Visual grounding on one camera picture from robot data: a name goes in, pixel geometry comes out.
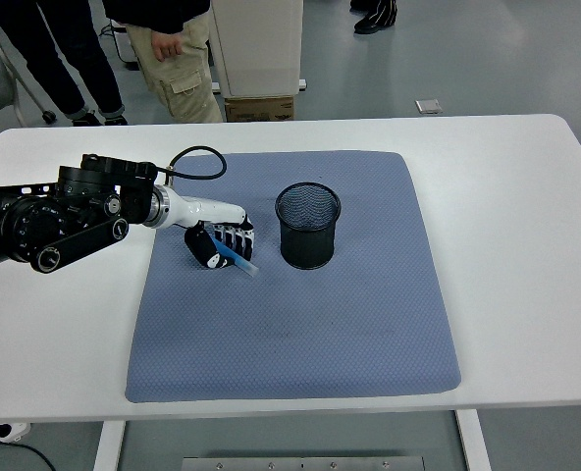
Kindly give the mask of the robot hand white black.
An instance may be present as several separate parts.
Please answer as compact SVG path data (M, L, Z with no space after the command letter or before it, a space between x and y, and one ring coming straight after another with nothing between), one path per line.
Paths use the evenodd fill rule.
M177 225L185 229L185 244L204 268L216 269L235 261L221 253L220 242L249 261L254 245L254 228L245 210L235 204L180 196L165 185L154 188L158 203L155 229Z

